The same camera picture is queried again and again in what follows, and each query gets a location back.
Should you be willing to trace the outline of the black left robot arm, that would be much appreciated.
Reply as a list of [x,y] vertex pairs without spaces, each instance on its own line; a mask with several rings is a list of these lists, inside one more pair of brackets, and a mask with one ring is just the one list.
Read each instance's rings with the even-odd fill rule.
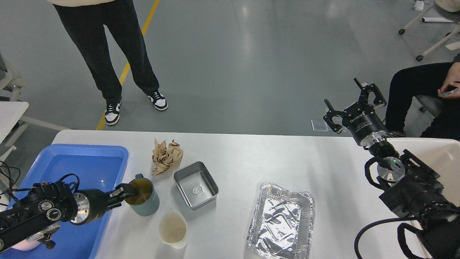
[[65,183],[65,177],[56,182],[39,182],[27,190],[22,199],[1,212],[1,252],[23,240],[35,239],[52,249],[51,236],[59,222],[83,225],[101,219],[105,213],[121,206],[125,199],[140,192],[133,184],[121,183],[114,190],[79,189],[79,179]]

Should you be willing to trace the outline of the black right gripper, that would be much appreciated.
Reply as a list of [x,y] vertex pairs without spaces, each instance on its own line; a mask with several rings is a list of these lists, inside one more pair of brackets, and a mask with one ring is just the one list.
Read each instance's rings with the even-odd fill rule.
[[[376,84],[361,83],[357,78],[354,78],[354,82],[361,90],[358,103],[353,103],[345,110],[335,110],[330,101],[325,99],[327,112],[323,119],[337,134],[348,129],[358,146],[372,146],[383,141],[387,135],[386,127],[374,110],[374,107],[386,106],[387,101]],[[374,95],[373,105],[368,103],[370,93]],[[334,117],[342,118],[342,122],[335,123]]]

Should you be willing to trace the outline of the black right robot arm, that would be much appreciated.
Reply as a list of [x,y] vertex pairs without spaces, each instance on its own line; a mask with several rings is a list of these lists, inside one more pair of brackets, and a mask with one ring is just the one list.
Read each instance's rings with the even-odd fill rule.
[[400,222],[397,240],[406,258],[418,258],[406,242],[405,231],[410,231],[433,259],[458,259],[459,207],[442,195],[444,186],[438,181],[437,172],[408,150],[400,155],[387,140],[387,129],[374,110],[387,105],[377,85],[361,83],[357,78],[354,81],[361,90],[358,101],[340,111],[325,99],[327,113],[323,119],[337,134],[347,128],[356,144],[370,152],[372,158],[364,166],[365,177],[383,191],[379,198],[396,215],[364,227],[355,238],[355,254],[362,257],[358,244],[366,230]]

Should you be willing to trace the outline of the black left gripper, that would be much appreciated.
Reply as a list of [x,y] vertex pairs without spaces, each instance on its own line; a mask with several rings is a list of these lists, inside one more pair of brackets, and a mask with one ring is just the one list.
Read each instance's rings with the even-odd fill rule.
[[137,196],[137,190],[130,183],[121,183],[109,193],[101,190],[78,190],[74,194],[77,204],[76,216],[70,220],[73,225],[83,225],[96,221],[106,213],[122,206],[124,200],[109,200],[115,198],[131,198]]

